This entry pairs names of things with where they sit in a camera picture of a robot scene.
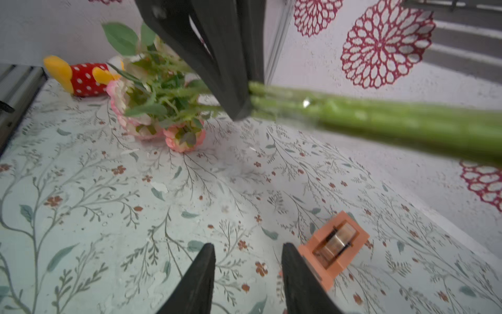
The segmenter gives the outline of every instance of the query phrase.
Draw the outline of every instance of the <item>orange wooden block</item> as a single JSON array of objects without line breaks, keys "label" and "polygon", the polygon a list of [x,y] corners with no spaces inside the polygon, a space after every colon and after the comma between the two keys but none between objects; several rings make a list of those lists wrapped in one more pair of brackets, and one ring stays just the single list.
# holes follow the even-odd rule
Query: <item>orange wooden block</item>
[{"label": "orange wooden block", "polygon": [[[314,255],[314,251],[326,242],[326,237],[333,232],[334,229],[340,228],[349,224],[355,230],[355,236],[350,241],[350,244],[342,251],[336,259],[325,268],[321,261]],[[333,217],[327,224],[322,226],[305,245],[298,248],[298,252],[306,260],[307,266],[319,280],[324,290],[328,291],[333,286],[333,280],[341,273],[354,259],[362,246],[369,239],[369,234],[364,231],[354,220],[347,215],[346,212],[340,212]]]}]

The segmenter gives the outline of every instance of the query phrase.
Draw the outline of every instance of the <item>stuffed toy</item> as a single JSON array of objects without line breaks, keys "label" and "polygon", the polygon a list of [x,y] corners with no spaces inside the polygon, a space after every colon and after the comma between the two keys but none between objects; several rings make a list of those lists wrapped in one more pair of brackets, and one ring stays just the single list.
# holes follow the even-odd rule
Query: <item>stuffed toy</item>
[{"label": "stuffed toy", "polygon": [[106,94],[106,86],[120,75],[106,63],[80,63],[69,65],[56,56],[44,59],[44,65],[51,76],[71,95],[79,97]]}]

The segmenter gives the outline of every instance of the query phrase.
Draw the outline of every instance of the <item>small red flower print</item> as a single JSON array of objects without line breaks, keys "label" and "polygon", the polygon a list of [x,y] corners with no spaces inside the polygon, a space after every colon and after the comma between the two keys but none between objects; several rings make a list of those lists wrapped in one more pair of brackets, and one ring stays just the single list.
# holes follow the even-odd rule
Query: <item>small red flower print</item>
[{"label": "small red flower print", "polygon": [[247,244],[246,241],[239,240],[239,243],[237,243],[237,246],[239,246],[239,250],[247,249]]},{"label": "small red flower print", "polygon": [[124,166],[120,165],[119,167],[114,168],[111,171],[113,172],[114,175],[117,175],[117,174],[123,174],[126,169],[127,168],[124,168]]},{"label": "small red flower print", "polygon": [[355,21],[341,55],[354,85],[380,88],[407,75],[431,45],[432,12],[408,9],[399,0],[380,0]]},{"label": "small red flower print", "polygon": [[502,213],[502,169],[467,161],[460,162],[460,165],[460,177],[467,183],[467,189]]},{"label": "small red flower print", "polygon": [[57,207],[59,206],[59,203],[62,201],[63,199],[60,198],[59,196],[55,196],[55,197],[50,197],[47,199],[47,201],[44,203],[45,206],[50,206],[50,207]]},{"label": "small red flower print", "polygon": [[260,274],[261,277],[265,277],[266,274],[269,273],[268,270],[265,269],[265,263],[256,262],[256,273]]},{"label": "small red flower print", "polygon": [[370,250],[373,248],[373,243],[371,243],[369,240],[366,240],[366,243],[364,245],[366,245],[366,247]]},{"label": "small red flower print", "polygon": [[153,177],[152,177],[151,175],[146,175],[146,176],[142,179],[142,181],[150,182],[150,181],[152,181],[152,179],[153,179]]},{"label": "small red flower print", "polygon": [[362,299],[359,296],[359,294],[356,293],[356,294],[353,295],[353,297],[354,297],[354,301],[357,303],[357,305],[361,305],[362,304]]},{"label": "small red flower print", "polygon": [[296,0],[295,26],[302,36],[317,35],[328,27],[341,7],[341,0]]},{"label": "small red flower print", "polygon": [[448,302],[448,296],[444,294],[444,292],[440,291],[438,292],[438,296],[441,300]]},{"label": "small red flower print", "polygon": [[8,171],[11,168],[10,165],[7,164],[1,164],[0,165],[0,172]]}]

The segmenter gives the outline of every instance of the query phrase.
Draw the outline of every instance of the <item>floral tablecloth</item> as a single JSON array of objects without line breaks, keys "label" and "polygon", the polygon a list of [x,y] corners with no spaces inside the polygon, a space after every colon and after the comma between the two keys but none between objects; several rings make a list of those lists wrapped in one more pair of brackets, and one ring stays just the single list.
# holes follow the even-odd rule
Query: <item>floral tablecloth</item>
[{"label": "floral tablecloth", "polygon": [[1,311],[154,313],[211,242],[212,313],[282,313],[282,244],[343,210],[371,238],[329,292],[342,310],[502,312],[500,274],[349,153],[266,122],[206,127],[188,154],[137,142],[107,98],[49,80],[0,160]]}]

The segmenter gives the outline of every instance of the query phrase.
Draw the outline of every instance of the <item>green leaf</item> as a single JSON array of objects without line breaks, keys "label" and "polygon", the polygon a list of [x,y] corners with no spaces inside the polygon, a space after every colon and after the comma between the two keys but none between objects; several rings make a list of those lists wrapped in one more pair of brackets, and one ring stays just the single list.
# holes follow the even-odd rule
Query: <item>green leaf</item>
[{"label": "green leaf", "polygon": [[143,22],[141,24],[141,43],[148,47],[154,43],[155,36],[155,32]]},{"label": "green leaf", "polygon": [[403,252],[405,250],[405,244],[403,242],[401,242],[401,240],[399,240],[397,245],[398,245],[399,254],[401,254],[401,252]]},{"label": "green leaf", "polygon": [[188,250],[188,252],[199,252],[200,250],[202,250],[203,246],[204,246],[204,243],[202,243],[200,241],[192,240],[192,241],[188,242],[187,250]]},{"label": "green leaf", "polygon": [[135,152],[129,153],[129,155],[131,155],[134,158],[134,160],[136,160],[136,162],[138,162],[139,157]]},{"label": "green leaf", "polygon": [[56,269],[56,266],[58,266],[59,262],[63,259],[63,257],[68,255],[75,246],[76,244],[59,250],[56,253],[56,255],[54,255],[54,257],[51,259],[49,264],[47,264],[47,271],[52,272],[54,269]]},{"label": "green leaf", "polygon": [[203,128],[203,125],[202,125],[202,123],[200,122],[200,120],[199,120],[199,119],[193,118],[193,119],[192,119],[192,122],[193,122],[193,124],[195,124],[195,126],[196,126],[196,127],[198,127],[199,129],[202,129],[202,128]]},{"label": "green leaf", "polygon": [[152,134],[152,135],[157,134],[157,130],[155,130],[155,127],[153,125],[147,126],[147,129],[150,132],[150,134]]},{"label": "green leaf", "polygon": [[183,218],[195,218],[197,216],[199,216],[199,214],[192,214],[192,213],[189,213],[187,211],[183,211],[181,213],[181,217],[183,217]]},{"label": "green leaf", "polygon": [[183,143],[187,143],[188,147],[194,147],[194,145],[197,143],[197,136],[193,132],[187,132],[183,134],[183,136],[180,139],[180,145]]},{"label": "green leaf", "polygon": [[413,239],[412,237],[408,237],[408,239],[410,239],[411,242],[415,243],[419,247],[422,247],[422,248],[424,247],[423,245],[420,244],[420,242],[418,242],[417,240]]},{"label": "green leaf", "polygon": [[102,24],[106,39],[111,46],[122,56],[136,55],[138,36],[127,25],[122,23]]},{"label": "green leaf", "polygon": [[190,81],[188,84],[187,84],[187,87],[201,87],[201,88],[208,88],[206,83],[204,83],[203,80],[201,79],[195,79],[193,81]]},{"label": "green leaf", "polygon": [[471,289],[471,287],[468,286],[461,286],[460,287],[460,292],[462,292],[465,295],[476,297],[476,293]]},{"label": "green leaf", "polygon": [[349,215],[350,218],[352,218],[352,220],[354,220],[356,223],[357,223],[357,220],[355,219],[354,217],[354,214],[351,213],[351,212],[347,212],[347,215]]},{"label": "green leaf", "polygon": [[223,190],[223,186],[218,182],[218,186],[220,187],[221,193],[225,194],[225,190]]},{"label": "green leaf", "polygon": [[469,276],[467,276],[467,274],[465,273],[465,271],[462,268],[462,266],[460,266],[460,264],[458,263],[458,261],[455,262],[455,266],[457,266],[457,268],[462,272],[462,274],[465,275],[465,277],[469,278]]},{"label": "green leaf", "polygon": [[129,74],[125,71],[122,71],[121,69],[117,68],[116,66],[114,66],[113,64],[111,63],[108,63],[108,66],[111,67],[112,69],[114,69],[118,74],[122,75],[124,78],[128,79],[128,80],[131,80],[133,81],[134,83],[137,83],[137,84],[140,84],[142,90],[144,90],[145,88],[143,87],[143,83],[141,83],[140,79],[135,77],[134,75],[132,74]]},{"label": "green leaf", "polygon": [[28,220],[28,222],[31,224],[32,218],[33,218],[33,209],[28,206],[28,205],[19,205],[21,207],[21,215]]},{"label": "green leaf", "polygon": [[174,121],[172,121],[169,118],[164,118],[162,121],[159,121],[159,126],[163,129],[167,129],[171,125],[175,124]]},{"label": "green leaf", "polygon": [[162,197],[162,192],[157,191],[154,187],[152,187],[152,193],[156,198],[164,200],[164,198]]},{"label": "green leaf", "polygon": [[162,283],[166,282],[166,280],[169,278],[169,275],[171,274],[171,262],[167,261],[166,264],[164,264],[164,273],[166,274],[166,278],[162,280]]},{"label": "green leaf", "polygon": [[256,302],[251,311],[248,314],[263,314],[263,309],[265,308],[265,304],[267,303],[267,297],[265,300]]},{"label": "green leaf", "polygon": [[9,287],[7,287],[7,286],[0,286],[0,303],[8,295],[9,295]]},{"label": "green leaf", "polygon": [[124,112],[126,117],[139,117],[143,114],[154,115],[154,116],[164,116],[167,114],[167,109],[161,104],[154,103],[148,106],[137,106],[134,108],[128,108]]},{"label": "green leaf", "polygon": [[267,237],[271,238],[272,240],[277,240],[277,237],[279,236],[279,234],[277,232],[275,232],[275,231],[269,231],[269,230],[267,230],[267,229],[265,229],[263,227],[262,227],[262,230],[263,230],[263,233]]},{"label": "green leaf", "polygon": [[57,132],[57,133],[59,133],[59,134],[60,134],[60,135],[62,135],[62,136],[67,136],[67,135],[70,135],[70,134],[71,134],[71,132],[63,131],[63,130],[62,130],[62,129],[60,129],[60,128],[58,128],[58,129],[56,130],[56,132]]},{"label": "green leaf", "polygon": [[181,173],[181,166],[178,166],[178,170],[176,170],[176,173],[174,174],[174,178],[173,179],[176,179],[177,177],[179,177],[180,173]]},{"label": "green leaf", "polygon": [[293,197],[295,200],[299,201],[300,203],[303,203],[303,201],[302,201],[301,199],[297,198],[296,196],[292,195],[292,197]]}]

